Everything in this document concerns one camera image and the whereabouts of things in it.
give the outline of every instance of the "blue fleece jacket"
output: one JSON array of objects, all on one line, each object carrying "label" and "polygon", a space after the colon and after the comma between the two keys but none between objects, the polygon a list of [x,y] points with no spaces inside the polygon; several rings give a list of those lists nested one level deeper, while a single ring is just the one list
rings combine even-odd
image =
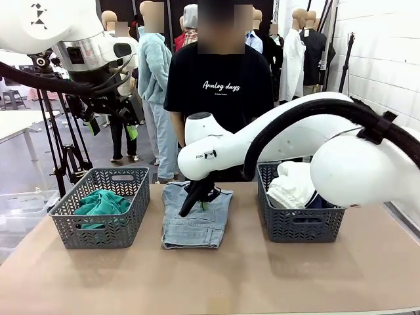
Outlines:
[{"label": "blue fleece jacket", "polygon": [[138,28],[138,93],[147,102],[165,102],[171,51],[165,46],[165,38],[159,33],[145,33]]}]

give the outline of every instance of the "plaid shirt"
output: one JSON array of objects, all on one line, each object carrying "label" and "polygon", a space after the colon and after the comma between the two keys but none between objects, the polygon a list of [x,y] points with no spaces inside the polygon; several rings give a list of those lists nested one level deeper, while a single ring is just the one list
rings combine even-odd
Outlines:
[{"label": "plaid shirt", "polygon": [[183,47],[195,43],[198,40],[197,30],[195,28],[185,29],[185,41]]}]

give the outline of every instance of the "gray plastic basket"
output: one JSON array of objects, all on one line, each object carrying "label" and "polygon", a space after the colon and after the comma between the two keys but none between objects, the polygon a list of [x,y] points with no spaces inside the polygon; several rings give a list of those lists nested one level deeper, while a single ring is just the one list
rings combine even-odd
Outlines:
[{"label": "gray plastic basket", "polygon": [[258,164],[258,198],[270,241],[277,243],[335,242],[345,209],[276,209],[267,190],[278,177],[279,163]]},{"label": "gray plastic basket", "polygon": [[[51,210],[58,233],[67,249],[130,247],[150,202],[149,168],[104,167],[91,169]],[[95,190],[111,190],[131,201],[121,215],[74,215],[79,200]],[[81,229],[82,224],[103,228]]]}]

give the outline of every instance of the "cable clamp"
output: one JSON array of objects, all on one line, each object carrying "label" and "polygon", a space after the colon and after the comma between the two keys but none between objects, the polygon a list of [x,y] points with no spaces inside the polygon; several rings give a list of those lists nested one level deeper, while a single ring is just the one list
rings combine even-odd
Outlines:
[{"label": "cable clamp", "polygon": [[358,134],[358,138],[368,140],[376,145],[381,144],[388,132],[393,121],[397,118],[397,115],[390,111],[385,112],[378,120],[377,124],[371,128],[363,128]]}]

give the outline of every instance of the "brown table top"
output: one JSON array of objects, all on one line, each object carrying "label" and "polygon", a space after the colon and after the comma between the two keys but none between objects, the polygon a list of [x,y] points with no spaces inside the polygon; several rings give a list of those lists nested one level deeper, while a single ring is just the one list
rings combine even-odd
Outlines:
[{"label": "brown table top", "polygon": [[257,184],[233,183],[220,249],[161,248],[162,185],[128,249],[66,250],[45,218],[0,267],[0,314],[266,314],[420,308],[420,247],[380,205],[335,243],[271,243]]}]

